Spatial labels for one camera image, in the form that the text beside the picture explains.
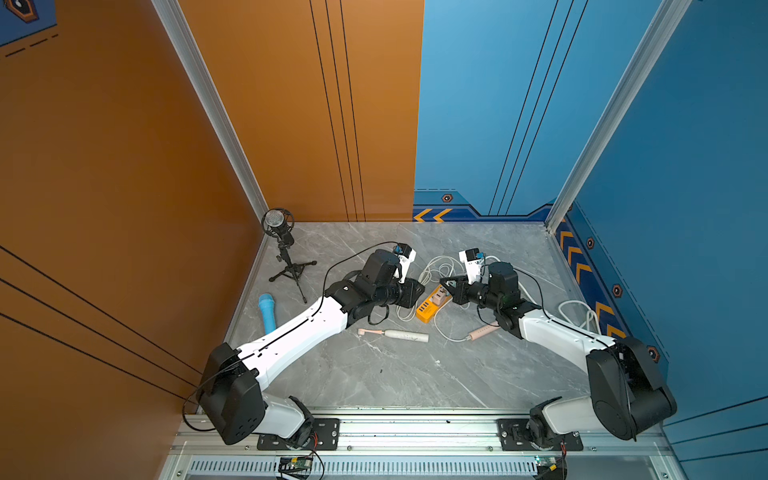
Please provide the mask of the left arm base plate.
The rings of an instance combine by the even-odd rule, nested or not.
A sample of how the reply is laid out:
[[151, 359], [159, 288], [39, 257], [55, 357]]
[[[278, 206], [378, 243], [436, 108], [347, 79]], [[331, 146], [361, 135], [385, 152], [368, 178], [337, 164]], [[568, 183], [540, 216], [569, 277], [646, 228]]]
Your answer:
[[260, 435], [259, 451], [335, 451], [338, 448], [340, 420], [320, 417], [305, 421], [288, 439], [277, 435]]

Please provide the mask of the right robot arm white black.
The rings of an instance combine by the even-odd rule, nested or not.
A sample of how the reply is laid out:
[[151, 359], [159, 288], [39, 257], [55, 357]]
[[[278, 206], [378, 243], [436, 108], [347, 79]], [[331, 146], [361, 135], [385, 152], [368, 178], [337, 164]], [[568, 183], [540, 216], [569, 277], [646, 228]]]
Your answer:
[[587, 374], [587, 396], [557, 397], [530, 410], [523, 438], [536, 447], [553, 448], [566, 435], [583, 431], [634, 440], [677, 413], [676, 399], [646, 344], [634, 337], [599, 335], [550, 315], [523, 296], [511, 264], [491, 264], [487, 281], [461, 275], [443, 277], [440, 284], [457, 304], [490, 310], [501, 330], [554, 352]]

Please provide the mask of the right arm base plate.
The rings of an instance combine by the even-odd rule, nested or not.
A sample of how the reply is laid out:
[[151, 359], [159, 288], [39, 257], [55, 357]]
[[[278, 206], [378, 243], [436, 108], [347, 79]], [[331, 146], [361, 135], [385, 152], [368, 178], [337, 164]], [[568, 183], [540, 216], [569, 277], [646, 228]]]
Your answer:
[[536, 418], [502, 418], [496, 421], [501, 447], [504, 451], [579, 452], [584, 449], [577, 432], [554, 433], [543, 420]]

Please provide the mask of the orange power strip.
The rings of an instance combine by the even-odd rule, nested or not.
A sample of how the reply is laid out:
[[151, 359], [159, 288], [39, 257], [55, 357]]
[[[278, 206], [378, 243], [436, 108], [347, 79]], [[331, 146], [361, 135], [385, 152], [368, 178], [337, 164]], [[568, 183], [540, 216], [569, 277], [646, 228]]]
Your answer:
[[432, 294], [431, 294], [431, 295], [429, 295], [429, 296], [428, 296], [428, 297], [427, 297], [427, 298], [426, 298], [426, 299], [425, 299], [425, 300], [424, 300], [424, 301], [423, 301], [423, 302], [422, 302], [422, 303], [421, 303], [421, 304], [420, 304], [420, 305], [419, 305], [419, 306], [416, 308], [416, 310], [415, 310], [415, 317], [416, 317], [418, 320], [420, 320], [421, 322], [423, 322], [423, 323], [429, 323], [429, 322], [430, 322], [430, 321], [431, 321], [431, 320], [432, 320], [432, 319], [435, 317], [435, 315], [437, 314], [437, 312], [438, 312], [438, 311], [439, 311], [439, 310], [440, 310], [440, 309], [441, 309], [441, 308], [442, 308], [442, 307], [443, 307], [445, 304], [447, 304], [447, 303], [448, 303], [448, 302], [449, 302], [449, 301], [452, 299], [452, 297], [451, 297], [451, 299], [450, 299], [449, 301], [447, 301], [446, 303], [444, 303], [442, 306], [438, 307], [438, 306], [436, 306], [436, 305], [435, 305], [435, 304], [432, 302], [432, 300], [431, 300], [431, 297], [432, 297], [432, 295], [433, 295], [434, 291], [433, 291], [433, 292], [432, 292]]

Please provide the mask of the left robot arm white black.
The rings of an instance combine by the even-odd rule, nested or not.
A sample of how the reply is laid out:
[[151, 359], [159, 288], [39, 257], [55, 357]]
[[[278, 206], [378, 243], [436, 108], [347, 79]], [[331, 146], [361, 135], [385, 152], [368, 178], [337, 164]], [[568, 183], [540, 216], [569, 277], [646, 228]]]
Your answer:
[[315, 444], [317, 421], [296, 397], [278, 398], [266, 388], [292, 363], [326, 339], [368, 319], [377, 307], [411, 308], [425, 287], [408, 276], [415, 251], [405, 243], [377, 244], [361, 270], [325, 282], [303, 313], [261, 338], [210, 354], [191, 398], [227, 445], [252, 434], [272, 435], [294, 448]]

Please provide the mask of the pink electric toothbrush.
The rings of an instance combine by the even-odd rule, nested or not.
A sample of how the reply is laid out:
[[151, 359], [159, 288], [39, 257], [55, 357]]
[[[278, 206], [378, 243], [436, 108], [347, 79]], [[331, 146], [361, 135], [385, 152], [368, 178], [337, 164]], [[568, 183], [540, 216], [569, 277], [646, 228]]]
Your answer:
[[485, 325], [481, 328], [478, 328], [468, 334], [468, 339], [470, 341], [476, 341], [490, 333], [494, 333], [497, 330], [499, 330], [500, 327], [497, 324], [491, 324], [491, 325]]

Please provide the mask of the pink charger adapter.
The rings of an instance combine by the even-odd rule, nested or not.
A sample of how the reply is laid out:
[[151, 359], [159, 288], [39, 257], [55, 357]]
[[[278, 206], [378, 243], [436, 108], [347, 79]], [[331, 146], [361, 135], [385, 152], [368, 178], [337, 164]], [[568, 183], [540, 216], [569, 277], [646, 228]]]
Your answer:
[[433, 295], [432, 295], [432, 297], [431, 297], [431, 300], [432, 300], [432, 302], [433, 302], [433, 303], [434, 303], [436, 306], [438, 306], [438, 307], [442, 306], [444, 303], [446, 303], [446, 302], [447, 302], [447, 301], [449, 301], [450, 299], [451, 299], [451, 295], [450, 295], [450, 294], [449, 294], [449, 292], [448, 292], [448, 291], [447, 291], [447, 290], [446, 290], [444, 287], [442, 287], [442, 286], [439, 286], [439, 287], [438, 287], [438, 288], [437, 288], [437, 289], [434, 291], [434, 293], [433, 293]]

